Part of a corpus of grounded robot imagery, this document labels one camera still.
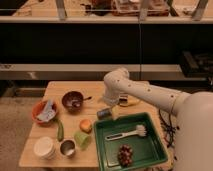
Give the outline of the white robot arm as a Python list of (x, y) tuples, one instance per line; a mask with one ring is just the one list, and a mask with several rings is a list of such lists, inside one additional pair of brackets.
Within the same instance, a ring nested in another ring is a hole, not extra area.
[(107, 73), (104, 102), (127, 93), (177, 117), (174, 171), (213, 171), (213, 92), (186, 93), (129, 79), (126, 68)]

